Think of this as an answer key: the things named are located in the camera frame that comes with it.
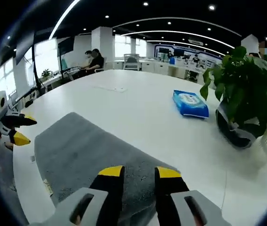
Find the white cabinet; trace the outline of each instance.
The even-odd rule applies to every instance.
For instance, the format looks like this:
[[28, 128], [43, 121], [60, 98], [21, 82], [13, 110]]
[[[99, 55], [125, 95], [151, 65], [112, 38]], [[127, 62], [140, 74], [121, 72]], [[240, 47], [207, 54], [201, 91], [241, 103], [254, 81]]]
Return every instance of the white cabinet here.
[[168, 75], [169, 64], [168, 63], [156, 63], [154, 66], [154, 72], [157, 74]]
[[151, 73], [154, 73], [154, 63], [146, 63], [146, 62], [143, 62], [142, 63], [142, 71], [143, 72], [151, 72]]
[[123, 70], [123, 62], [114, 62], [114, 69]]

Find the white pillar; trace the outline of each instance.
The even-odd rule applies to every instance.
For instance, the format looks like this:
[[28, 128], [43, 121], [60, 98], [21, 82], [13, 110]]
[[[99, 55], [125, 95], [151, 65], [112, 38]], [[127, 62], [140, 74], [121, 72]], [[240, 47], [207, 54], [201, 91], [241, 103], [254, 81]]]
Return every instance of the white pillar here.
[[132, 49], [132, 54], [135, 54], [135, 39], [131, 39], [131, 49]]
[[259, 53], [259, 41], [252, 34], [241, 41], [241, 46], [246, 47], [246, 54]]
[[99, 49], [106, 61], [113, 61], [113, 35], [112, 28], [98, 27], [92, 30], [92, 50]]

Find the gray felt mat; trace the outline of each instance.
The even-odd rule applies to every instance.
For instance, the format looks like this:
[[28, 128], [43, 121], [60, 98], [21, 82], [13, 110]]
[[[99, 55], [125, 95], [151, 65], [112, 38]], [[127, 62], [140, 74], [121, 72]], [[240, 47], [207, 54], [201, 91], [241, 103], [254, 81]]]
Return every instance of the gray felt mat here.
[[56, 205], [89, 187], [106, 167], [125, 166], [120, 225], [147, 225], [155, 213], [154, 168], [175, 169], [70, 113], [35, 138], [35, 157]]

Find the black ceiling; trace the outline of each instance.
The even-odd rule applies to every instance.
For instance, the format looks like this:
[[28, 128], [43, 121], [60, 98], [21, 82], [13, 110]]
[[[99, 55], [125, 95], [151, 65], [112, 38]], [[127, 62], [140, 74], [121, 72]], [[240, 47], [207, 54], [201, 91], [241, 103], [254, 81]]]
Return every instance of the black ceiling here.
[[[148, 6], [143, 6], [145, 1], [149, 3]], [[34, 5], [35, 10], [32, 8], [27, 16], [23, 15], [18, 29], [7, 34], [12, 37], [7, 41], [7, 45], [11, 46], [9, 53], [13, 51], [17, 40], [28, 27], [35, 28], [36, 42], [48, 39], [56, 22], [73, 0], [40, 0], [38, 2], [40, 4]], [[208, 10], [210, 4], [216, 6], [215, 11]], [[202, 20], [226, 27], [241, 34], [241, 37], [212, 24], [183, 19], [145, 20], [118, 26], [155, 17], [185, 17]], [[208, 36], [235, 47], [240, 44], [241, 39], [251, 33], [259, 41], [264, 40], [267, 36], [267, 2], [260, 4], [254, 0], [81, 0], [63, 20], [55, 37], [61, 38], [91, 32], [98, 26], [117, 26], [114, 28], [116, 34], [151, 30], [190, 32]], [[224, 54], [231, 50], [231, 48], [212, 40], [179, 33], [141, 33], [132, 35], [132, 37], [145, 37], [146, 40], [162, 40], [162, 42], [163, 40], [188, 42], [187, 39], [192, 37], [207, 43], [206, 48]]]

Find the light strip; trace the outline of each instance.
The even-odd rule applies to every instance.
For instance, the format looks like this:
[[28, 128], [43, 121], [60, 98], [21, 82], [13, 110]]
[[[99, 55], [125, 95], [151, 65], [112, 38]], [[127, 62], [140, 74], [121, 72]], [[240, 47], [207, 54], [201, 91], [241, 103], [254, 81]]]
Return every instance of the light strip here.
[[206, 39], [211, 39], [213, 41], [216, 41], [216, 42], [219, 42], [223, 45], [226, 45], [228, 47], [231, 47], [231, 48], [235, 48], [229, 44], [226, 44], [222, 41], [219, 41], [217, 39], [213, 39], [213, 38], [210, 38], [210, 37], [207, 37], [207, 36], [204, 36], [204, 35], [200, 35], [200, 34], [194, 34], [194, 33], [189, 33], [189, 32], [178, 32], [178, 31], [144, 31], [144, 32], [132, 32], [132, 33], [127, 33], [127, 34], [122, 34], [121, 36], [125, 36], [125, 35], [131, 35], [131, 34], [141, 34], [141, 33], [150, 33], [150, 32], [169, 32], [169, 33], [180, 33], [180, 34], [189, 34], [189, 35], [195, 35], [195, 36], [198, 36], [198, 37], [202, 37], [202, 38], [206, 38]]
[[74, 6], [79, 2], [80, 0], [74, 0], [69, 7], [66, 9], [66, 11], [63, 13], [63, 15], [59, 18], [57, 24], [55, 25], [53, 31], [50, 34], [49, 40], [51, 40], [57, 31], [59, 25], [62, 23], [62, 21], [65, 19], [65, 17], [68, 15], [68, 13], [74, 8]]
[[234, 32], [226, 27], [223, 27], [223, 26], [220, 26], [218, 24], [213, 24], [211, 22], [208, 22], [208, 21], [204, 21], [204, 20], [197, 20], [197, 19], [192, 19], [192, 18], [186, 18], [186, 17], [173, 17], [173, 16], [167, 16], [167, 17], [155, 17], [155, 18], [148, 18], [148, 19], [141, 19], [141, 20], [135, 20], [135, 21], [131, 21], [131, 22], [127, 22], [127, 23], [124, 23], [124, 24], [120, 24], [120, 25], [117, 25], [117, 26], [114, 26], [113, 28], [116, 28], [116, 27], [120, 27], [120, 26], [123, 26], [123, 25], [126, 25], [126, 24], [132, 24], [132, 23], [137, 23], [137, 22], [140, 22], [140, 21], [147, 21], [147, 20], [159, 20], [159, 19], [180, 19], [180, 20], [191, 20], [191, 21], [197, 21], [197, 22], [201, 22], [201, 23], [205, 23], [205, 24], [210, 24], [210, 25], [213, 25], [213, 26], [216, 26], [216, 27], [220, 27], [224, 30], [227, 30], [229, 32], [232, 32], [240, 37], [242, 37], [241, 34], [238, 34], [237, 32]]
[[202, 47], [202, 46], [197, 46], [197, 45], [193, 45], [193, 44], [190, 44], [190, 43], [185, 43], [185, 42], [179, 42], [179, 41], [165, 41], [165, 40], [147, 40], [147, 41], [151, 41], [151, 42], [170, 42], [170, 43], [178, 43], [178, 44], [183, 44], [183, 45], [188, 45], [188, 46], [195, 46], [195, 47], [198, 47], [198, 48], [203, 48], [203, 49], [206, 49], [206, 50], [209, 50], [209, 51], [212, 51], [212, 52], [215, 52], [215, 53], [218, 53], [220, 55], [223, 55], [225, 56], [225, 54], [223, 53], [220, 53], [220, 52], [217, 52], [213, 49], [210, 49], [210, 48], [206, 48], [206, 47]]

